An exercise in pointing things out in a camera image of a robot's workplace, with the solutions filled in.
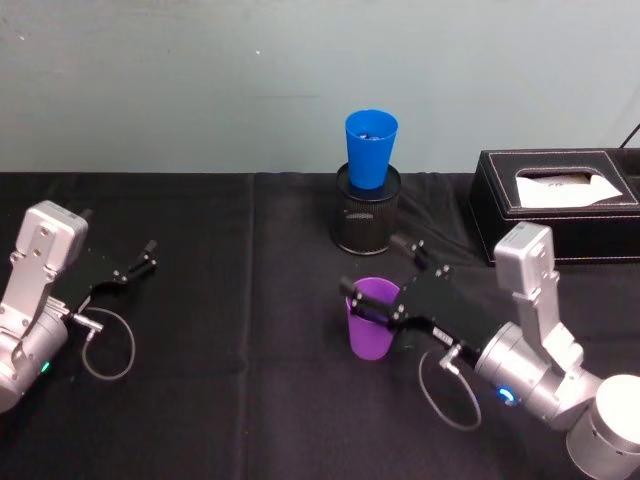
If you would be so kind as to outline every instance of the black power cord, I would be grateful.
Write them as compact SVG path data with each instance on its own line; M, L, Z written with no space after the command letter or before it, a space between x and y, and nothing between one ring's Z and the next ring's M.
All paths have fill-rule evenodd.
M622 145L620 145L620 147L618 148L624 148L627 143L629 143L629 140L631 140L633 138L633 136L638 133L638 130L640 130L640 123L638 125L636 125L636 128L634 128L631 133L629 134L629 136L627 138L625 138L624 142L622 142Z

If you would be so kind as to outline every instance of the purple cup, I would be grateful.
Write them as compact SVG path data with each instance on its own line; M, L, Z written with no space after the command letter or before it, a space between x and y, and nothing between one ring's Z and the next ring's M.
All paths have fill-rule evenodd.
M400 289L384 278L368 277L355 282L359 291L385 303L393 303ZM349 320L349 341L351 350L363 360L380 360L384 357L393 341L393 332L382 325L370 322L351 313L351 301L347 302Z

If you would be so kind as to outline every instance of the blue led light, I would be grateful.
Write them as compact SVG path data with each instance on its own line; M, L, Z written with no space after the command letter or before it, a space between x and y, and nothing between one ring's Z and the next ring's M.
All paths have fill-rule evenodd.
M504 400L505 404L507 404L507 405L515 405L516 396L508 388L506 388L506 387L498 388L498 395L500 396L500 398L502 398Z

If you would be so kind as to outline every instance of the table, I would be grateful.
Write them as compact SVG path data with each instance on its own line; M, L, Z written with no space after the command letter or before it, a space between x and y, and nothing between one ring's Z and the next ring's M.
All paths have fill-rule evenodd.
M404 175L399 228L450 263L479 308L515 318L476 247L470 182ZM438 419L417 385L429 339L405 334L380 362L353 356L340 276L402 283L414 268L392 252L363 258L333 244L334 176L4 174L1 255L24 210L45 198L92 208L87 245L115 257L155 238L159 268L124 311L138 344L125 380L90 377L79 356L86 332L71 327L50 371L0 416L3 480L584 478L562 434L499 404L468 369L483 426L462 433ZM586 367L640 373L638 266L560 271L562 319ZM103 335L100 367L117 370L124 337L114 323ZM452 415L471 418L455 381L436 369L425 380Z

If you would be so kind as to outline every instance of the black leather tissue box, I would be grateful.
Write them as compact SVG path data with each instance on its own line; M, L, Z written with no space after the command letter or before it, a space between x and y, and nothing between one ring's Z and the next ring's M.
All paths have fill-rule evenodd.
M523 207L517 177L601 175L621 194L578 207ZM518 222L553 229L558 263L640 260L640 149L483 151L469 195L486 253Z

